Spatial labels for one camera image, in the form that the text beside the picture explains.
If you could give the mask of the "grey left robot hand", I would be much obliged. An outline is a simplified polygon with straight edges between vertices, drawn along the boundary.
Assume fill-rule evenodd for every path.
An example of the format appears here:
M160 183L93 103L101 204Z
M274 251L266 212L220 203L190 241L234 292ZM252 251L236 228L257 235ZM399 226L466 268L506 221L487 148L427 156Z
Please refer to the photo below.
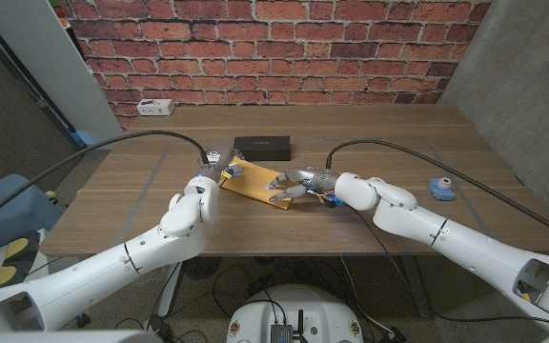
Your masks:
M244 172L244 168L238 162L234 162L235 157L244 158L235 148L211 149L206 151L206 156L208 163L200 166L197 176L205 176L219 183L223 172L229 174L231 178L237 178Z

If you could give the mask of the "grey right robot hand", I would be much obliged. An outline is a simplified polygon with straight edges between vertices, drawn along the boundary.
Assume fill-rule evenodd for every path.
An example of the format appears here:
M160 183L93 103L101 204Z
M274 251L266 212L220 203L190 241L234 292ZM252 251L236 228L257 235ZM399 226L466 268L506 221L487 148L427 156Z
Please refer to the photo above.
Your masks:
M344 201L338 199L335 195L335 185L339 177L338 173L324 171L316 168L306 169L288 169L279 174L268 186L274 189L282 183L295 183L295 186L287 188L269 198L270 202L280 201L286 198L297 198L307 193L321 195L325 205L329 208L336 206L343 207Z

